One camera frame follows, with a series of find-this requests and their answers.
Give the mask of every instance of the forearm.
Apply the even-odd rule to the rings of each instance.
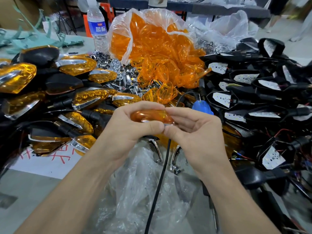
[[[216,207],[223,232],[225,234],[280,234],[241,185],[233,169],[230,166],[219,169],[222,171],[209,171],[203,174],[201,179]]]
[[[89,151],[82,157],[15,234],[81,233],[114,171],[98,159],[98,152]]]

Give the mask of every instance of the foot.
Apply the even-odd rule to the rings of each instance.
[[[289,39],[290,42],[298,42],[302,39],[303,37],[301,36],[296,36],[296,37],[293,37],[291,39]]]

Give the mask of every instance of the person's right hand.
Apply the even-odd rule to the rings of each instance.
[[[199,178],[207,172],[231,168],[218,117],[190,108],[165,108],[177,126],[165,126],[164,134],[177,142]]]

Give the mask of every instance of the person's left hand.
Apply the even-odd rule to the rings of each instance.
[[[129,151],[139,138],[145,135],[161,134],[165,126],[160,121],[145,123],[131,121],[130,114],[143,109],[165,110],[165,106],[141,101],[117,108],[90,152],[97,153],[99,160],[111,163],[113,169],[116,170],[124,163]]]

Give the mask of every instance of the hand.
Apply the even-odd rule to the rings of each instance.
[[[138,139],[145,135],[160,134],[164,124],[159,121],[145,123],[133,122],[130,114],[143,109],[164,110],[165,106],[148,101],[141,101],[117,108],[104,131],[90,150],[97,151],[100,159],[111,163],[113,170],[119,168],[126,160],[129,151]]]
[[[166,108],[177,126],[166,126],[164,134],[177,142],[199,178],[203,173],[232,169],[228,161],[222,124],[218,117],[190,108]]]

